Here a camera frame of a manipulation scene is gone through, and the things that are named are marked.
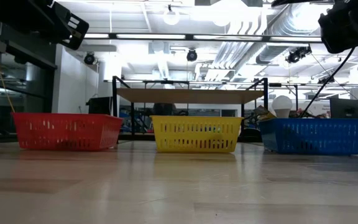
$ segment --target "ceiling beam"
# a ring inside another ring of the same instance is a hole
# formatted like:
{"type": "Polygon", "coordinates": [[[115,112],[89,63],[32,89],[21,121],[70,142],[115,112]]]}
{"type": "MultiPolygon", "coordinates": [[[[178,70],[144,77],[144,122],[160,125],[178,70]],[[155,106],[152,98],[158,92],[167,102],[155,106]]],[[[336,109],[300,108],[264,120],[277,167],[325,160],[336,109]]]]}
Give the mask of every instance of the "ceiling beam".
{"type": "Polygon", "coordinates": [[[215,42],[262,42],[322,44],[319,36],[227,35],[227,34],[150,34],[150,33],[88,33],[85,40],[183,40],[215,42]]]}
{"type": "Polygon", "coordinates": [[[139,4],[140,4],[140,7],[142,8],[142,12],[143,12],[144,20],[147,24],[147,28],[149,29],[149,32],[152,33],[153,32],[152,26],[150,25],[149,18],[147,17],[147,12],[146,12],[146,8],[144,6],[144,2],[141,2],[139,4]]]}

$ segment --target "blue basket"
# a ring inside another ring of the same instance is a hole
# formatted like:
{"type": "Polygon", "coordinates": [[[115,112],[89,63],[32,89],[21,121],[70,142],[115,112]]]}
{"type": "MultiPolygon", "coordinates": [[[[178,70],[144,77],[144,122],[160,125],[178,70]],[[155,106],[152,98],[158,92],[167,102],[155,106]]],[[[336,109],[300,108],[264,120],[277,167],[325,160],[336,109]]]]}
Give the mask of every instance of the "blue basket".
{"type": "Polygon", "coordinates": [[[282,154],[358,154],[358,119],[271,119],[259,123],[266,149],[282,154]]]}

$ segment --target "yellow basket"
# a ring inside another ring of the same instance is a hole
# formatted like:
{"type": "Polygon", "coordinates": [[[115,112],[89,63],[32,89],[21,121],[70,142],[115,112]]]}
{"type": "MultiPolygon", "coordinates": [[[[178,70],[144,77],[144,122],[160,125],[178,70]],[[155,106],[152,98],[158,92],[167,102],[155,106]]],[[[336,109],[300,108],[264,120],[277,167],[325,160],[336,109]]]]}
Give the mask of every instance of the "yellow basket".
{"type": "Polygon", "coordinates": [[[151,116],[158,152],[233,152],[242,118],[151,116]]]}

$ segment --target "basket rim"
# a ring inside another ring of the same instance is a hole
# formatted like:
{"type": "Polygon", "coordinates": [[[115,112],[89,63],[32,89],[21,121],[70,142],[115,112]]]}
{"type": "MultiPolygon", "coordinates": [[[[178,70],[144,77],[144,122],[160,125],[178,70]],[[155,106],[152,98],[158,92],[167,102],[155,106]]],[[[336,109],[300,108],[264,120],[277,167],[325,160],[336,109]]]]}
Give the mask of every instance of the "basket rim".
{"type": "Polygon", "coordinates": [[[358,121],[358,118],[322,118],[322,119],[303,119],[303,118],[272,118],[272,119],[268,119],[265,121],[259,121],[260,123],[262,122],[267,122],[267,121],[274,121],[274,120],[280,120],[280,121],[284,121],[284,120],[302,120],[302,121],[358,121]]]}
{"type": "Polygon", "coordinates": [[[151,118],[213,118],[213,119],[244,119],[241,117],[218,117],[218,116],[161,116],[152,115],[151,118]]]}
{"type": "Polygon", "coordinates": [[[98,117],[105,117],[105,118],[114,118],[114,119],[121,119],[123,120],[124,118],[118,118],[115,116],[110,116],[107,114],[74,114],[74,113],[28,113],[28,112],[15,112],[15,113],[11,113],[13,116],[17,115],[17,114],[21,114],[21,115],[27,115],[27,114],[44,114],[46,116],[98,116],[98,117]]]}

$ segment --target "monitor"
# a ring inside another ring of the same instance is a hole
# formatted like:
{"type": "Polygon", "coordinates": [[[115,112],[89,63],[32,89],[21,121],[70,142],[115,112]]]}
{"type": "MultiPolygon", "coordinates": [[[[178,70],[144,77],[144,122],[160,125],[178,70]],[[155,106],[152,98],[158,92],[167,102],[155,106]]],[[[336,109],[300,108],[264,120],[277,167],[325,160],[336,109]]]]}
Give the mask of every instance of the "monitor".
{"type": "Polygon", "coordinates": [[[112,97],[99,97],[89,99],[89,114],[111,115],[112,97]]]}
{"type": "Polygon", "coordinates": [[[331,118],[358,118],[358,100],[329,99],[331,118]]]}

